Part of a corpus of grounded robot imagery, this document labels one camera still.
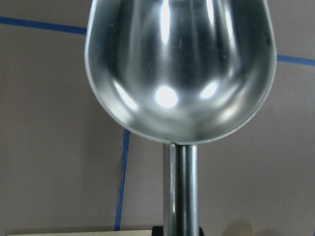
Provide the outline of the blue tape strip lengthwise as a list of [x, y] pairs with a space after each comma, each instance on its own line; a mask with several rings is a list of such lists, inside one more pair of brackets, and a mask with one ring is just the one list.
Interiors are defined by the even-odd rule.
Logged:
[[123, 204], [124, 204], [124, 191], [125, 191], [125, 182], [126, 182], [126, 170], [128, 162], [128, 151], [129, 151], [129, 140], [130, 140], [130, 131], [127, 129], [124, 130], [123, 135], [123, 144], [122, 144], [122, 169], [121, 169], [121, 182], [118, 189], [118, 203], [115, 214], [115, 224], [114, 231], [121, 230], [121, 221], [123, 213]]

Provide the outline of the metal ice scoop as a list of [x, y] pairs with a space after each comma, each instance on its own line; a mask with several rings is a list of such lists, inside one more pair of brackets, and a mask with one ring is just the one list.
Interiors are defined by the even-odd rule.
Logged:
[[85, 43], [91, 88], [129, 131], [165, 144], [165, 236], [197, 236], [197, 146], [248, 123], [277, 53], [265, 0], [94, 0]]

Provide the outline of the blue tape strip crosswise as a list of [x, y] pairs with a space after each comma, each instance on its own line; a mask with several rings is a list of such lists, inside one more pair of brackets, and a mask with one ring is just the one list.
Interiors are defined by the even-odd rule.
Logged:
[[[53, 23], [40, 22], [40, 21], [24, 20], [24, 19], [17, 19], [17, 18], [4, 17], [4, 16], [0, 17], [0, 23], [4, 25], [19, 26], [19, 27], [26, 27], [26, 28], [33, 28], [33, 29], [41, 29], [41, 30], [60, 31], [60, 32], [67, 32], [67, 33], [80, 34], [80, 35], [85, 35], [87, 32], [87, 29], [83, 27], [75, 27], [75, 26], [60, 25], [60, 24], [53, 24]], [[314, 59], [306, 59], [306, 58], [299, 58], [299, 57], [292, 57], [292, 56], [285, 56], [285, 55], [277, 55], [277, 61], [293, 63], [293, 64], [301, 64], [301, 65], [307, 65], [307, 66], [315, 66]]]

